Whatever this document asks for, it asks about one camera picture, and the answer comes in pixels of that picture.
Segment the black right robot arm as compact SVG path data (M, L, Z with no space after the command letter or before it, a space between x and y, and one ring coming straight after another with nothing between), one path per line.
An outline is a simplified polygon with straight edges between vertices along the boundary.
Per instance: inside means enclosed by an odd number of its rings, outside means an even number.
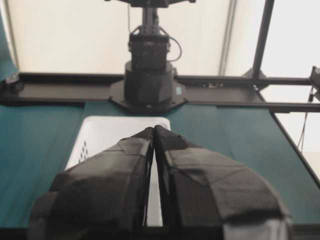
M142 24L129 33L131 59L123 80L113 83L110 101L134 113L163 113L187 102L186 88L174 80L176 70L167 59L172 37L159 25L159 8L174 0L128 0L142 9Z

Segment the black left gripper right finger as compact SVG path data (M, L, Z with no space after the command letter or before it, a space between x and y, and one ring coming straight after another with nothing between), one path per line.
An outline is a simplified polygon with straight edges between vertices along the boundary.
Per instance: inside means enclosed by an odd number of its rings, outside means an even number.
M245 164L154 127L163 223L182 240L291 240L277 192Z

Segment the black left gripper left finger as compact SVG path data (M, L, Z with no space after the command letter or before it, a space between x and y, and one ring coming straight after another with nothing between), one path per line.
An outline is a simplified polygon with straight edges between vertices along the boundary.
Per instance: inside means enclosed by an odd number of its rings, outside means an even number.
M130 240L145 225L153 128L59 172L29 218L30 240Z

